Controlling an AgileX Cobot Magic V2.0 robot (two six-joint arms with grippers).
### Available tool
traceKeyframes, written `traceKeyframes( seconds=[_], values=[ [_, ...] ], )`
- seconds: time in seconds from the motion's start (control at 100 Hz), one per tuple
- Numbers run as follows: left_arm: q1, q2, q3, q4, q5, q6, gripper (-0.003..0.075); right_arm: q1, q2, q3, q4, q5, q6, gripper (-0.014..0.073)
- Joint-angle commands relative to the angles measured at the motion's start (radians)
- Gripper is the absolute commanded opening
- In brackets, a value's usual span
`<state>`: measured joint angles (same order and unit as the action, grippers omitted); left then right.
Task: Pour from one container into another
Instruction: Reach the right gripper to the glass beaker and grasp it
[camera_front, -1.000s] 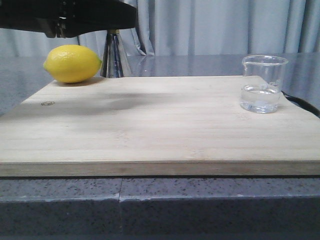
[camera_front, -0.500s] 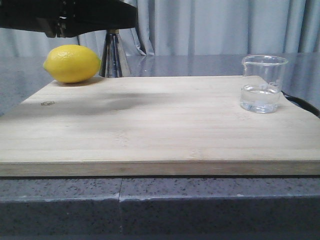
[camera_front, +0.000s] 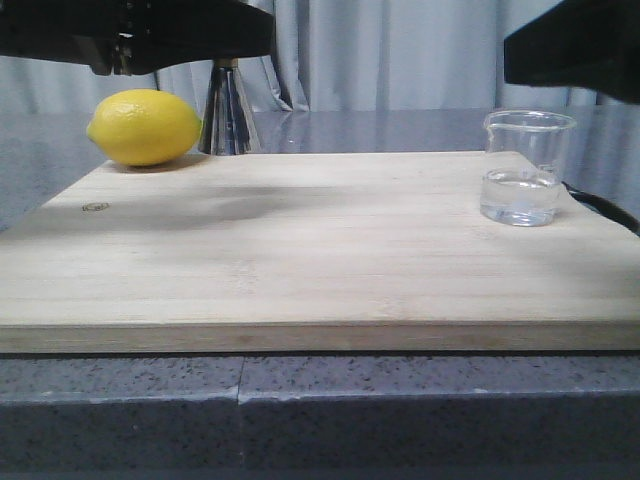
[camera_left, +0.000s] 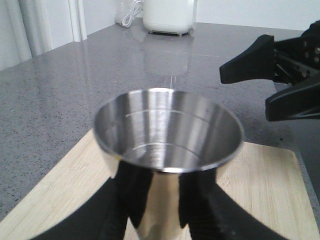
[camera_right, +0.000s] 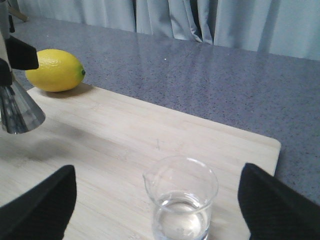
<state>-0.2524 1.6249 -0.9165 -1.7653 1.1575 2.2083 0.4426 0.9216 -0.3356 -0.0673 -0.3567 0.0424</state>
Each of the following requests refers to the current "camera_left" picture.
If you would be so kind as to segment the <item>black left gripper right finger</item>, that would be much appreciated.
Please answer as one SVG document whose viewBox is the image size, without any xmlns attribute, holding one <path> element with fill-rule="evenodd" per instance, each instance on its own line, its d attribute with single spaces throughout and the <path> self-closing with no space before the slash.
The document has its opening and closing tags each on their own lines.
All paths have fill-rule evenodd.
<svg viewBox="0 0 320 240">
<path fill-rule="evenodd" d="M 282 240 L 240 207 L 217 183 L 216 170 L 179 176 L 180 226 L 193 240 Z"/>
</svg>

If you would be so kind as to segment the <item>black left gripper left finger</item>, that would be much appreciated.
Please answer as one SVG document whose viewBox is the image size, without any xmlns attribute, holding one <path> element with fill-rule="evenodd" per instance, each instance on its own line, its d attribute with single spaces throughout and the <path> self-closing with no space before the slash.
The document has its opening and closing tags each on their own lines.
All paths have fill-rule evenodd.
<svg viewBox="0 0 320 240">
<path fill-rule="evenodd" d="M 127 219 L 139 227 L 146 210 L 153 173 L 121 162 L 108 179 L 70 216 L 35 236 L 36 240 L 120 240 Z"/>
</svg>

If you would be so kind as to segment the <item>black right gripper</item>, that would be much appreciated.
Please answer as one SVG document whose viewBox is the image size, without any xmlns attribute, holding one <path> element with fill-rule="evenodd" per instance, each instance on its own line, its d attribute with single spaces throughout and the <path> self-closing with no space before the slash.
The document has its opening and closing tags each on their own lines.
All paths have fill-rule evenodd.
<svg viewBox="0 0 320 240">
<path fill-rule="evenodd" d="M 273 80 L 288 84 L 265 100 L 270 122 L 320 118 L 320 22 L 301 36 L 276 41 L 261 35 L 240 55 L 219 68 L 222 84 Z"/>
</svg>

